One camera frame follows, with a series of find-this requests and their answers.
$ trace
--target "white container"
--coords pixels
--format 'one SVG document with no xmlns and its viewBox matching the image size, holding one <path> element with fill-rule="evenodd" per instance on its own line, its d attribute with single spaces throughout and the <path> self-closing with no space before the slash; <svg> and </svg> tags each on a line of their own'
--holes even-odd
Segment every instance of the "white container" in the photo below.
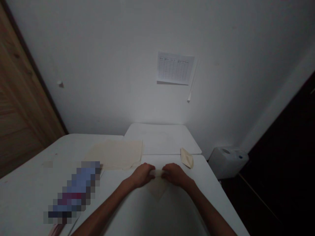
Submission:
<svg viewBox="0 0 315 236">
<path fill-rule="evenodd" d="M 217 179 L 235 177 L 249 158 L 246 152 L 236 147 L 216 147 L 208 161 Z"/>
</svg>

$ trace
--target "table surface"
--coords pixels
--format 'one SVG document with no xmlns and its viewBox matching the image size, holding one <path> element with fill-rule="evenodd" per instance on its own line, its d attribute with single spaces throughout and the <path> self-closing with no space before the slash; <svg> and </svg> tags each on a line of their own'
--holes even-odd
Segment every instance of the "table surface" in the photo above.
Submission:
<svg viewBox="0 0 315 236">
<path fill-rule="evenodd" d="M 52 225 L 43 223 L 43 212 L 62 192 L 71 174 L 76 173 L 76 162 L 95 144 L 106 139 L 121 140 L 112 135 L 66 135 L 27 163 L 0 180 L 0 235 L 48 235 Z M 202 155 L 194 155 L 194 168 L 188 169 L 180 155 L 144 155 L 147 162 L 161 169 L 167 163 L 177 163 L 195 180 L 207 199 L 225 218 L 238 235 L 249 235 L 220 183 Z M 44 163 L 53 162 L 52 168 Z M 75 224 L 67 224 L 61 235 L 74 232 L 84 220 L 134 170 L 106 170 L 102 172 L 100 187 L 95 199 L 82 212 Z M 168 185 L 160 199 L 155 198 L 146 186 L 129 194 L 104 232 L 106 235 L 207 235 L 205 225 L 189 196 L 179 187 Z"/>
<path fill-rule="evenodd" d="M 0 179 L 0 235 L 48 235 L 52 225 L 44 224 L 44 211 L 76 173 L 77 161 L 95 144 L 123 136 L 69 134 L 61 137 L 28 162 Z M 45 168 L 45 162 L 53 162 Z M 62 233 L 67 235 L 72 224 Z"/>
</svg>

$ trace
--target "dark doorway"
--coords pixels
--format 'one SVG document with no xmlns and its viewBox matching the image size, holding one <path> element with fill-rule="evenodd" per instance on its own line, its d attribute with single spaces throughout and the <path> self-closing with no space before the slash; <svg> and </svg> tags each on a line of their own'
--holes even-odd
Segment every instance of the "dark doorway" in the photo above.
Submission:
<svg viewBox="0 0 315 236">
<path fill-rule="evenodd" d="M 311 231 L 315 73 L 250 151 L 242 176 L 287 229 Z"/>
</svg>

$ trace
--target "hand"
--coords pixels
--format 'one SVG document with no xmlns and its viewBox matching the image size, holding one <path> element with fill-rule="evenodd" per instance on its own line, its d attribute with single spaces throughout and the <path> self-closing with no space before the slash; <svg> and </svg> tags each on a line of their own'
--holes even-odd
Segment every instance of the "hand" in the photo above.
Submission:
<svg viewBox="0 0 315 236">
<path fill-rule="evenodd" d="M 139 188 L 149 183 L 151 179 L 154 179 L 154 175 L 150 175 L 150 171 L 154 170 L 155 166 L 143 163 L 138 166 L 137 169 L 128 178 L 133 184 L 134 188 Z"/>
<path fill-rule="evenodd" d="M 167 172 L 162 174 L 162 178 L 183 189 L 186 189 L 187 185 L 194 182 L 188 175 L 186 175 L 182 168 L 175 163 L 166 164 L 162 170 Z"/>
</svg>

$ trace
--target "forearm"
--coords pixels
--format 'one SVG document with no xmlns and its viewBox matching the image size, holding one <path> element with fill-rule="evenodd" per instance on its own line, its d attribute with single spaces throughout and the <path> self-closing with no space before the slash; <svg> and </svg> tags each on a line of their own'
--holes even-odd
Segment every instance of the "forearm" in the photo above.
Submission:
<svg viewBox="0 0 315 236">
<path fill-rule="evenodd" d="M 134 188 L 129 179 L 122 181 L 109 198 L 72 235 L 99 236 L 119 204 Z"/>
<path fill-rule="evenodd" d="M 200 191 L 194 180 L 190 179 L 183 189 L 188 193 L 195 203 L 211 235 L 236 235 L 229 224 Z"/>
</svg>

